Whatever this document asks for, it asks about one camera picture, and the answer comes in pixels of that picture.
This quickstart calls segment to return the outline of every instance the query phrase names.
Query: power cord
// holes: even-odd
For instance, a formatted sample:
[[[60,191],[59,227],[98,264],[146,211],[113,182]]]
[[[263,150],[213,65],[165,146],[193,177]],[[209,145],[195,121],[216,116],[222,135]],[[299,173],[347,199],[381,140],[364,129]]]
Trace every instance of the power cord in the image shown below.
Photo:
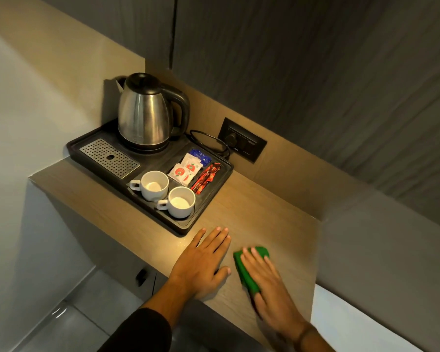
[[[200,133],[201,135],[206,135],[207,137],[210,137],[210,138],[216,140],[217,143],[220,143],[221,145],[223,145],[223,147],[225,147],[225,149],[219,150],[219,149],[215,149],[215,148],[212,148],[212,147],[209,147],[209,146],[203,144],[201,141],[199,141],[196,138],[196,136],[194,136],[194,133]],[[198,130],[190,130],[189,134],[187,136],[195,144],[197,144],[197,145],[199,145],[201,147],[205,147],[205,148],[211,150],[212,152],[215,152],[215,153],[219,154],[221,157],[225,158],[226,160],[230,159],[230,155],[231,155],[230,147],[228,147],[228,145],[224,141],[222,141],[221,139],[219,139],[217,137],[214,137],[213,135],[209,135],[208,133],[205,133],[205,132],[202,132],[202,131],[198,131]]]

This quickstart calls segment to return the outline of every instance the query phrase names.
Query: dark wood wall panel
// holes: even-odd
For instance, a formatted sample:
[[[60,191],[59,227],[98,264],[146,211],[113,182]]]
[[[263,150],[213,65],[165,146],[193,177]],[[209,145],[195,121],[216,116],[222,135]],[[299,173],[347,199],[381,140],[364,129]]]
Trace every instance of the dark wood wall panel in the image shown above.
[[[440,0],[179,0],[173,71],[440,224]]]
[[[175,0],[43,0],[142,57],[169,67]]]

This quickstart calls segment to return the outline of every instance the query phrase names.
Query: black tray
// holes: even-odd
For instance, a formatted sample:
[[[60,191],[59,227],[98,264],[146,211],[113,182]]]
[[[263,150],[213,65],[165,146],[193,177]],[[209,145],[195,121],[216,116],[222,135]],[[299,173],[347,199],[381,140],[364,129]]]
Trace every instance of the black tray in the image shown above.
[[[85,153],[80,151],[80,148],[86,146],[87,144],[102,138],[118,151],[126,154],[136,162],[140,164],[140,167],[132,171],[123,179],[120,179],[115,174],[104,168],[102,165],[94,161],[92,158],[88,157]],[[173,233],[177,236],[185,236],[192,225],[197,221],[200,214],[205,210],[205,207],[210,203],[213,197],[216,195],[218,190],[227,181],[228,177],[233,172],[233,164],[226,161],[224,158],[212,153],[205,147],[201,147],[191,142],[185,135],[182,135],[178,140],[171,141],[166,149],[162,152],[155,154],[141,154],[130,150],[129,148],[123,146],[119,140],[119,131],[117,129],[117,120],[113,120],[104,124],[100,128],[93,130],[86,135],[82,135],[73,141],[67,143],[68,152],[70,157],[77,163],[81,164],[85,168],[92,171],[94,174],[102,178],[105,182],[110,184],[112,187],[120,191],[122,194],[131,199],[136,203],[136,207],[139,208],[144,213],[150,214],[160,223],[164,224],[166,227],[170,228]],[[220,163],[221,169],[215,174],[213,181],[207,184],[204,190],[197,195],[196,203],[194,204],[194,211],[190,216],[184,219],[176,219],[172,217],[167,210],[157,210],[156,203],[146,201],[140,191],[133,191],[129,188],[129,183],[131,180],[139,179],[151,170],[159,170],[168,174],[176,163],[181,162],[182,158],[191,149],[200,149],[203,153],[208,155],[212,162]],[[205,165],[200,169],[197,175],[192,179],[188,187],[194,185],[196,180],[200,177],[202,172],[209,166]],[[169,178],[169,191],[171,191],[176,186],[182,186],[182,184],[176,182],[172,178]]]

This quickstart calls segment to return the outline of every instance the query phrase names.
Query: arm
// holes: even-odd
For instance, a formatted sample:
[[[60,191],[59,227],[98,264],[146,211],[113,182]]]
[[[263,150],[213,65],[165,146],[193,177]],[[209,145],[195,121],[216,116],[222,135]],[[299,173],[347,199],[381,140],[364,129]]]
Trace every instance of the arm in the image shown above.
[[[295,351],[334,352],[299,313],[269,257],[262,259],[256,249],[249,253],[243,248],[241,262],[261,289],[253,298],[259,315],[269,326],[291,341]]]
[[[228,229],[217,227],[200,243],[205,231],[200,230],[181,254],[166,284],[117,328],[99,352],[169,351],[171,329],[186,302],[215,291],[231,273],[226,266],[216,272],[230,245]]]
[[[224,266],[215,274],[231,242],[228,229],[220,231],[217,227],[199,244],[205,231],[201,229],[196,234],[176,261],[166,284],[142,305],[163,315],[171,327],[176,325],[188,300],[201,299],[215,291],[231,273]]]

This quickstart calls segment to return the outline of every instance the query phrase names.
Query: coffee mug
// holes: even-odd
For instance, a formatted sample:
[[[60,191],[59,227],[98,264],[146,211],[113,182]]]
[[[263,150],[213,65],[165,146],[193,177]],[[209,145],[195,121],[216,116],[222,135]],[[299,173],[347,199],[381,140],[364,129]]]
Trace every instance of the coffee mug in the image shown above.
[[[168,210],[172,217],[183,219],[188,217],[194,210],[196,195],[184,186],[178,186],[170,191],[168,200],[159,200],[158,210]]]
[[[148,201],[158,201],[168,194],[168,176],[157,170],[146,172],[140,180],[131,180],[129,187],[141,191],[142,196]]]

